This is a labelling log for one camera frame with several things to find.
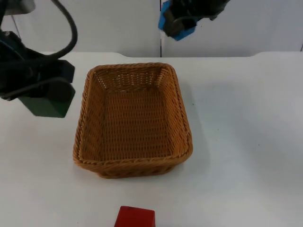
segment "white table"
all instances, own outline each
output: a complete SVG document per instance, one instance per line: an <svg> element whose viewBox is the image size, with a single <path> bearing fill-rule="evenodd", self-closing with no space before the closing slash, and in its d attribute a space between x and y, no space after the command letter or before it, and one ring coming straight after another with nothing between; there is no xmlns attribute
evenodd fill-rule
<svg viewBox="0 0 303 227"><path fill-rule="evenodd" d="M303 223L303 53L128 58L71 53L76 95L64 119L0 101L0 225L113 227L121 205L157 227ZM166 175L108 180L73 164L84 79L98 64L160 61L177 71L194 153Z"/></svg>

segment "rectangular basket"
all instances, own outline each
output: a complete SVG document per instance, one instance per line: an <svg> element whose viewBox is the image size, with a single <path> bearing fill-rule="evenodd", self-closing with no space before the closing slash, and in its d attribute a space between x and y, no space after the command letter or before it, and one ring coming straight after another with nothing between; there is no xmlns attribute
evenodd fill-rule
<svg viewBox="0 0 303 227"><path fill-rule="evenodd" d="M163 63L97 66L83 91L74 162L104 178L164 174L192 153L175 70Z"/></svg>

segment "red cube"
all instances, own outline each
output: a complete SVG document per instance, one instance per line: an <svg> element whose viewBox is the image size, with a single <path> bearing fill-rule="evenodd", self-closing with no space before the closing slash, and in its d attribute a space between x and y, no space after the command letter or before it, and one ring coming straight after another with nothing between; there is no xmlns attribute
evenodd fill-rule
<svg viewBox="0 0 303 227"><path fill-rule="evenodd" d="M156 227L155 211L122 206L115 227Z"/></svg>

